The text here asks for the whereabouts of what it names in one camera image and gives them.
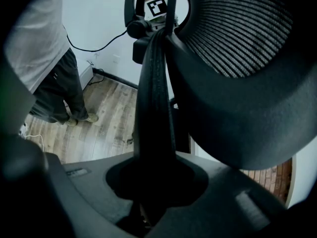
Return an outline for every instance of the man's leg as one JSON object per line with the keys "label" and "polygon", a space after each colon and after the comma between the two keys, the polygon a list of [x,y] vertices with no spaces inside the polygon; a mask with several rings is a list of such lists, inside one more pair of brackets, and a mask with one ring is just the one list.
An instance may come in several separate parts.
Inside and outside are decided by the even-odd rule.
{"label": "man's leg", "polygon": [[88,114],[85,108],[75,54],[69,49],[54,68],[55,77],[64,88],[64,100],[72,117],[76,120],[97,121],[95,114]]}
{"label": "man's leg", "polygon": [[50,73],[34,92],[36,102],[30,114],[48,122],[65,123],[69,119],[63,102],[64,90]]}

